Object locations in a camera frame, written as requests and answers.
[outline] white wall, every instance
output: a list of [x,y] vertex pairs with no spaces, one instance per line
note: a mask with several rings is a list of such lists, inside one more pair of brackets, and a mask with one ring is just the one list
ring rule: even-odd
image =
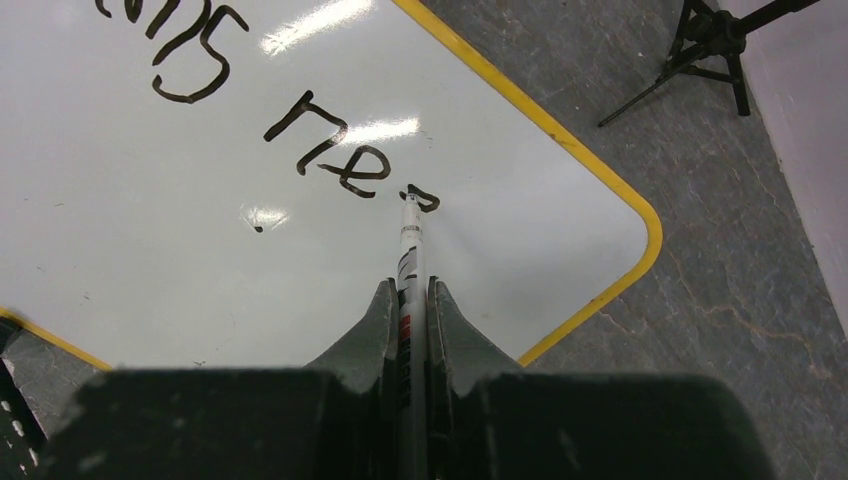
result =
[[[769,0],[720,0],[742,17]],[[848,332],[848,1],[822,0],[748,36],[746,77],[842,328]]]

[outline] yellow whiteboard border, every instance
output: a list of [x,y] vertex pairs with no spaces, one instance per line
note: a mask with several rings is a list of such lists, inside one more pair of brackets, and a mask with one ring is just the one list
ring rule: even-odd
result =
[[61,338],[57,337],[56,335],[53,335],[52,333],[50,333],[47,330],[39,327],[36,324],[30,322],[29,320],[25,319],[22,315],[19,315],[19,314],[13,312],[12,310],[9,310],[8,308],[0,306],[0,317],[6,317],[6,318],[12,320],[13,322],[20,325],[24,330],[28,330],[28,331],[32,332],[32,334],[34,334],[35,336],[41,337],[44,340],[46,340],[47,343],[52,343],[53,345],[56,345],[57,347],[61,348],[62,350],[70,353],[71,355],[74,355],[74,356],[80,358],[81,360],[83,360],[85,362],[90,363],[91,365],[93,365],[96,368],[99,368],[100,370],[111,370],[112,369],[112,367],[108,363],[94,357],[93,355],[89,355],[88,353],[84,352],[83,350],[77,348],[74,345],[71,345],[70,343],[62,340]]
[[418,22],[419,25],[424,27],[425,30],[436,37],[442,45],[446,46],[454,55],[477,72],[477,75],[485,80],[486,83],[500,92],[515,108],[520,110],[527,118],[550,135],[554,141],[574,156],[583,166],[588,168],[599,180],[604,182],[630,208],[642,217],[645,227],[648,230],[648,246],[645,247],[645,253],[642,254],[642,258],[639,259],[639,262],[633,269],[619,278],[612,286],[604,290],[603,293],[593,298],[588,305],[580,309],[574,316],[566,320],[565,323],[522,355],[518,359],[518,363],[527,366],[530,362],[539,358],[546,350],[562,340],[563,337],[571,333],[572,330],[579,327],[580,324],[600,310],[601,307],[609,303],[610,300],[618,296],[624,289],[633,285],[636,280],[641,278],[651,268],[651,265],[654,264],[654,261],[659,256],[660,247],[662,246],[662,224],[660,223],[660,217],[654,211],[653,207],[639,196],[630,185],[610,170],[595,154],[583,146],[574,135],[554,120],[548,112],[542,109],[533,99],[518,88],[517,85],[506,78],[494,65],[483,58],[477,50],[474,50],[474,47],[469,45],[468,42],[460,38],[456,32],[439,20],[427,7],[422,5],[418,0],[394,0],[394,2]]

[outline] black tripod leg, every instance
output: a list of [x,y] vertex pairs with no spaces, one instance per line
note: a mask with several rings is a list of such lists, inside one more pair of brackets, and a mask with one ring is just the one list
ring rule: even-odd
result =
[[610,116],[601,120],[600,123],[598,123],[598,127],[603,127],[604,125],[608,124],[609,122],[615,120],[616,117],[618,117],[619,115],[624,113],[624,111],[627,110],[628,108],[635,105],[636,102],[638,102],[639,100],[642,100],[649,93],[651,93],[654,90],[656,90],[657,88],[659,88],[662,84],[671,80],[671,77],[677,75],[678,73],[682,72],[683,70],[686,70],[690,65],[697,62],[698,60],[701,60],[705,56],[706,56],[706,47],[704,47],[703,45],[692,45],[691,47],[687,48],[686,50],[683,50],[682,52],[680,52],[675,57],[675,59],[679,60],[679,63],[677,63],[677,65],[675,65],[674,68],[668,70],[667,72],[663,72],[662,75],[660,75],[660,77],[657,78],[656,81],[654,81],[653,85],[651,85],[650,87],[645,89],[645,91],[643,91],[639,95],[636,95],[635,97],[633,97],[633,100],[630,100],[629,102],[624,104],[623,107],[621,107],[618,110],[616,110],[615,112],[613,112]]
[[671,50],[668,52],[666,62],[670,62],[675,55],[683,48],[683,32],[686,31],[686,24],[689,23],[689,17],[692,15],[692,6],[689,0],[683,2],[683,10],[680,11],[680,21],[677,22],[677,33],[674,34],[674,41],[671,42]]
[[680,73],[680,71],[681,71],[681,70],[683,70],[683,68],[686,68],[686,65],[682,65],[682,66],[677,67],[677,68],[675,68],[674,70],[672,70],[672,71],[668,72],[667,74],[663,74],[663,75],[661,75],[661,76],[660,76],[660,78],[658,78],[658,79],[654,82],[654,84],[653,84],[653,85],[651,85],[650,87],[648,87],[647,89],[645,89],[645,90],[644,90],[642,93],[640,93],[639,95],[636,95],[635,97],[633,97],[633,100],[630,100],[629,102],[625,103],[623,107],[619,108],[618,110],[616,110],[615,112],[613,112],[610,116],[608,116],[607,118],[605,118],[605,119],[601,120],[600,122],[598,122],[598,127],[603,127],[604,125],[608,124],[609,122],[611,122],[611,121],[615,120],[615,119],[616,119],[616,117],[618,117],[619,115],[621,115],[622,113],[624,113],[624,111],[625,111],[625,110],[627,110],[628,108],[630,108],[630,107],[632,107],[633,105],[635,105],[635,104],[636,104],[636,102],[638,102],[639,100],[642,100],[642,99],[643,99],[643,98],[645,98],[645,97],[646,97],[649,93],[651,93],[651,92],[653,92],[654,90],[658,89],[658,88],[659,88],[662,84],[664,84],[665,82],[667,82],[667,81],[671,80],[671,77],[673,77],[673,76],[677,75],[678,73]]
[[733,85],[733,96],[736,97],[736,109],[740,117],[751,114],[751,106],[748,104],[748,91],[745,88],[745,74],[742,73],[742,62],[738,54],[727,55],[727,70],[730,72],[731,85]]

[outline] concrete floor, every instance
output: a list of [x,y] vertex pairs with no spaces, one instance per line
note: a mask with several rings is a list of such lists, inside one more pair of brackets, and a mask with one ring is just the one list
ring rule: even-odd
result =
[[[425,0],[639,191],[665,229],[637,284],[531,368],[694,372],[726,382],[785,479],[848,477],[848,345],[759,112],[730,88],[653,80],[681,0]],[[94,370],[32,336],[6,358],[48,433]]]

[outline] whiteboard marker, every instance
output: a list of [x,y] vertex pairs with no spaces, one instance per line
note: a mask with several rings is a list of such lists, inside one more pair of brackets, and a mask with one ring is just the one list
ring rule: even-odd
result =
[[406,195],[398,262],[398,479],[427,480],[427,274],[418,195]]

